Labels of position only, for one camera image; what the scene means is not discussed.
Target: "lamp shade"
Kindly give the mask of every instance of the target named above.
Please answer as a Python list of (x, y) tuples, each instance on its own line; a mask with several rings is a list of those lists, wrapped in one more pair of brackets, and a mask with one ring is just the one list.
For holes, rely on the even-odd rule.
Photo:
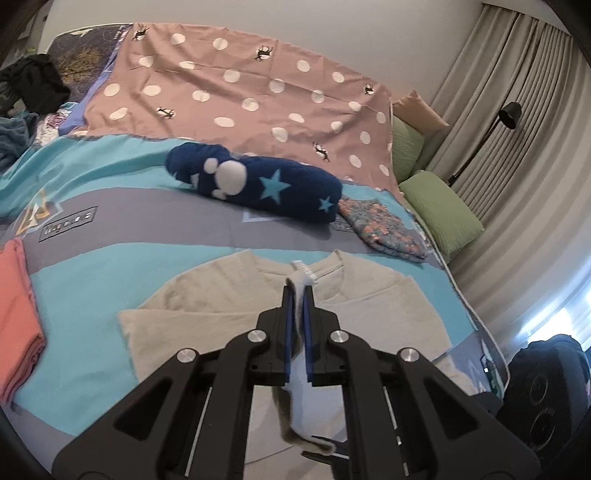
[(499, 119), (510, 130), (515, 130), (521, 118), (521, 105), (511, 102), (499, 110)]

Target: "pillow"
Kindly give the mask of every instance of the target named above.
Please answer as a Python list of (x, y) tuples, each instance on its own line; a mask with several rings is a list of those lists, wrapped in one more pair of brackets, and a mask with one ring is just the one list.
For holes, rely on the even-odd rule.
[(421, 154), (425, 139), (397, 117), (392, 119), (392, 170), (397, 181), (404, 181)]
[(444, 255), (465, 247), (484, 231), (476, 215), (437, 175), (420, 171), (399, 188), (428, 225)]
[(427, 165), (431, 163), (431, 160), (437, 153), (437, 150), (443, 145), (445, 139), (452, 130), (451, 127), (445, 127), (435, 133), (424, 137), (423, 149), (421, 154), (418, 156), (418, 160), (415, 162), (413, 167), (413, 173), (419, 170), (424, 170)]
[(394, 105), (394, 115), (417, 129), (423, 135), (430, 135), (449, 124), (428, 106), (416, 90), (402, 97)]

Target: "floor lamp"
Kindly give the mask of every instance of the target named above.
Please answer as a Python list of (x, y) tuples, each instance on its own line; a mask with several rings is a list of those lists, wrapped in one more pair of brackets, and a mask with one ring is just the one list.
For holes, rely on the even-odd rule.
[(486, 143), (486, 141), (490, 138), (490, 136), (494, 132), (496, 126), (500, 122), (502, 122), (503, 125), (505, 125), (509, 130), (515, 130), (517, 127), (517, 124), (519, 123), (520, 118), (521, 118), (521, 105), (518, 104), (517, 102), (508, 103), (501, 110), (499, 110), (499, 114), (496, 119), (496, 122), (492, 125), (492, 127), (490, 127), (488, 129), (488, 132), (486, 132), (486, 134), (482, 138), (481, 142), (474, 149), (474, 152), (472, 152), (472, 155), (470, 155), (470, 158), (468, 158), (468, 160), (466, 160), (464, 165), (462, 165), (460, 167), (460, 170), (458, 170), (456, 173), (454, 173), (454, 175), (452, 175), (451, 177), (449, 177), (447, 179), (447, 185), (451, 187), (456, 182), (456, 180), (460, 177), (460, 175), (462, 175), (462, 173), (464, 173), (464, 170), (466, 170), (468, 168), (468, 165), (470, 165), (472, 160), (474, 160), (474, 157), (476, 157), (477, 153), (480, 151), (480, 149)]

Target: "gray curtain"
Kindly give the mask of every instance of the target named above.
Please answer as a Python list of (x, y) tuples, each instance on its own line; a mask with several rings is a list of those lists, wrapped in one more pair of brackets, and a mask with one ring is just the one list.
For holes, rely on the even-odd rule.
[(538, 133), (553, 121), (573, 48), (571, 36), (541, 20), (485, 6), (432, 107), (453, 128), (428, 166), (446, 179), (470, 156), (503, 105), (521, 103), (517, 130), (498, 125), (453, 186), (486, 226), (535, 161)]
[(433, 102), (453, 128), (427, 169), (451, 175), (512, 100), (518, 129), (498, 126), (454, 185), (485, 232), (450, 263), (508, 356), (591, 271), (591, 69), (569, 35), (486, 6)]

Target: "beige pillow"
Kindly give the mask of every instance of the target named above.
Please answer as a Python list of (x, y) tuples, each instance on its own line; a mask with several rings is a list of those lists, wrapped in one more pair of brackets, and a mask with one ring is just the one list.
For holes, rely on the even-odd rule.
[(430, 135), (449, 127), (449, 124), (425, 103), (416, 90), (402, 97), (393, 107), (394, 115), (423, 135)]

